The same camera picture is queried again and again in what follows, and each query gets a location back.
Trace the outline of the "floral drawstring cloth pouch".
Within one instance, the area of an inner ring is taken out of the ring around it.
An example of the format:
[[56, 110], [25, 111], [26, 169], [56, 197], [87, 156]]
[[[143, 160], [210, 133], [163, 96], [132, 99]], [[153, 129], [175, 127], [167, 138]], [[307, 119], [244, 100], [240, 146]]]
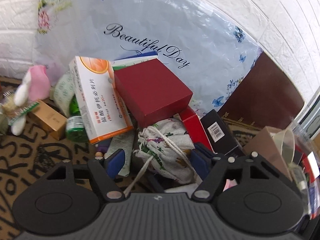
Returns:
[[124, 191], [125, 196], [148, 170], [182, 185], [200, 184], [202, 179], [190, 162], [193, 149], [190, 135], [181, 120], [176, 118], [168, 118], [141, 129], [132, 159], [143, 165]]

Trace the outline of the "green patterned tape roll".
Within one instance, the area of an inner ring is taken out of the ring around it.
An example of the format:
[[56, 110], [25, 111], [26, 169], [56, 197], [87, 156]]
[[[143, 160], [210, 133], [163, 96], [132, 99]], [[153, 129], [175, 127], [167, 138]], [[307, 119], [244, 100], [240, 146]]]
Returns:
[[60, 77], [53, 91], [53, 101], [65, 117], [70, 117], [69, 106], [74, 93], [72, 75], [67, 71]]

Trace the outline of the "letter pattern table mat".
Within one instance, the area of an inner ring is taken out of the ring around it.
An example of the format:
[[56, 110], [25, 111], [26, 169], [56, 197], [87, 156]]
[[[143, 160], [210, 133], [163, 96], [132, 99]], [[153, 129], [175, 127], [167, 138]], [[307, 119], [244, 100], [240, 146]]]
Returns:
[[27, 119], [21, 135], [1, 136], [1, 239], [20, 234], [11, 214], [12, 204], [29, 185], [62, 160], [84, 164], [94, 157], [95, 146], [68, 139], [56, 140]]

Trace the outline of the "dark red square box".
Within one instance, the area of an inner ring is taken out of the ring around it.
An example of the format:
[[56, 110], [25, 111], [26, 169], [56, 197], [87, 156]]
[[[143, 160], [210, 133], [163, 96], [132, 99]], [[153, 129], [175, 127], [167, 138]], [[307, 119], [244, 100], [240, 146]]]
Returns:
[[114, 78], [117, 92], [142, 128], [183, 111], [193, 96], [158, 59], [116, 70]]

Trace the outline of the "tan cardboard sorting box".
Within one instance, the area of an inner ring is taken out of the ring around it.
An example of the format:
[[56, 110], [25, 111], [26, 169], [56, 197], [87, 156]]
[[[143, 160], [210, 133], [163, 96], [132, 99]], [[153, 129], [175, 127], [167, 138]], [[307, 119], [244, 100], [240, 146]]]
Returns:
[[284, 174], [290, 181], [293, 181], [288, 165], [286, 164], [280, 152], [278, 151], [272, 136], [282, 130], [274, 127], [264, 127], [253, 139], [251, 139], [245, 146], [246, 154], [257, 152], [263, 156], [269, 163]]

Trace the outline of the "gold rectangular box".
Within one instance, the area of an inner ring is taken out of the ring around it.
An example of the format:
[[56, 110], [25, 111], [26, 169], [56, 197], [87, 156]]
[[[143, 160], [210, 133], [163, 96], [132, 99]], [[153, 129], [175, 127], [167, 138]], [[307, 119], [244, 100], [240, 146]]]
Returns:
[[39, 101], [28, 115], [54, 139], [61, 140], [65, 137], [67, 118], [45, 102]]

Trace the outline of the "green glass bottle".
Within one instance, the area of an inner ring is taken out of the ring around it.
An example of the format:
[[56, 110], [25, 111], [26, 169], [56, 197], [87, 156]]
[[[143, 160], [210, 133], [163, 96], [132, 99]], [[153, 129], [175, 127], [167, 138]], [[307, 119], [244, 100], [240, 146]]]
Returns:
[[69, 104], [69, 113], [70, 117], [66, 123], [66, 138], [73, 142], [88, 142], [87, 133], [75, 96], [73, 96]]

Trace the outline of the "floral plastic bag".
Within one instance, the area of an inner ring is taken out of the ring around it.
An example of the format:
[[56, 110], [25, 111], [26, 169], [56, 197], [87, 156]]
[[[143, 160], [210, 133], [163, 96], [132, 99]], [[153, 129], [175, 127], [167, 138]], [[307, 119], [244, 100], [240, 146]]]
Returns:
[[201, 0], [39, 0], [34, 63], [62, 74], [76, 55], [117, 60], [154, 51], [204, 116], [220, 109], [262, 50]]

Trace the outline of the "pink white plush toy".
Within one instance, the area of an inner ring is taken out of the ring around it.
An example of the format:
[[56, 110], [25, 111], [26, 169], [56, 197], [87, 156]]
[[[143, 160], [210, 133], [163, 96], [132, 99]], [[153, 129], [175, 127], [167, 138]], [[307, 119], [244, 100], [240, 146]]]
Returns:
[[13, 103], [16, 116], [10, 124], [13, 135], [22, 134], [27, 113], [37, 106], [39, 100], [49, 97], [50, 89], [46, 67], [43, 65], [30, 67], [14, 93]]

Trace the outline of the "black product box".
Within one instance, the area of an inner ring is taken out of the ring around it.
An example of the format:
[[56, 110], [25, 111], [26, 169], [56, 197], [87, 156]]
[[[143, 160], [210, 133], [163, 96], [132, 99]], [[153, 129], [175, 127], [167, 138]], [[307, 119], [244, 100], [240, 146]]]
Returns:
[[203, 116], [200, 122], [214, 152], [235, 158], [245, 155], [233, 133], [214, 109]]

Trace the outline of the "clear round plastic lid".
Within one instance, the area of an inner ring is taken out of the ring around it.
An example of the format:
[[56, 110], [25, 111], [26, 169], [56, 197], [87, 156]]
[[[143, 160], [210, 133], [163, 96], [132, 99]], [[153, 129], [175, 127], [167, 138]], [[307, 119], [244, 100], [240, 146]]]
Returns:
[[295, 135], [292, 129], [287, 128], [272, 136], [274, 144], [276, 145], [280, 155], [286, 164], [293, 162], [295, 156]]

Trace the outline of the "orange white medicine box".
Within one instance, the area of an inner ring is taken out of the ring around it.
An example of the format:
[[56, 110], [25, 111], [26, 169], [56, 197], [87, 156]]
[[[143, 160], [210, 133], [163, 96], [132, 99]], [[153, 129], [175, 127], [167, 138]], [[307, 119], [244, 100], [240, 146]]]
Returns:
[[91, 144], [133, 129], [125, 103], [116, 90], [110, 61], [75, 56], [69, 68], [80, 114]]

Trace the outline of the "red open box lid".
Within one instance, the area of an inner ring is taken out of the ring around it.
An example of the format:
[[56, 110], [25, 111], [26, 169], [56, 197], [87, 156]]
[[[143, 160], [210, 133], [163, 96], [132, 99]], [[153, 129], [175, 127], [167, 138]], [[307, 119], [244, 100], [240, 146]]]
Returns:
[[188, 106], [186, 109], [181, 111], [178, 115], [186, 131], [188, 132], [192, 142], [194, 144], [199, 142], [204, 146], [206, 146], [206, 148], [212, 151], [213, 149], [210, 144], [210, 141], [204, 131], [204, 128], [197, 114]]

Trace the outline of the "blue white flat box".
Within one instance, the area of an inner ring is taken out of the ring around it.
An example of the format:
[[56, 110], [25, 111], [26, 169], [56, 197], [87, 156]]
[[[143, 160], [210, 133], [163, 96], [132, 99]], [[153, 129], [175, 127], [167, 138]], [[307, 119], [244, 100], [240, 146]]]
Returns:
[[111, 62], [111, 66], [113, 70], [120, 70], [129, 66], [133, 66], [135, 64], [143, 63], [146, 61], [150, 61], [153, 59], [158, 59], [158, 53], [155, 51], [148, 52], [148, 53], [142, 53], [139, 55], [126, 57], [123, 59], [119, 59], [116, 61]]

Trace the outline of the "dark brown board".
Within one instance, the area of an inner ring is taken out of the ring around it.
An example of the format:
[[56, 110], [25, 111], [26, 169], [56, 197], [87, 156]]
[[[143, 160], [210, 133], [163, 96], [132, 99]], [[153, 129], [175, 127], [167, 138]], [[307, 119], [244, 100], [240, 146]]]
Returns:
[[262, 53], [218, 114], [257, 128], [285, 129], [303, 106], [304, 100], [295, 85]]

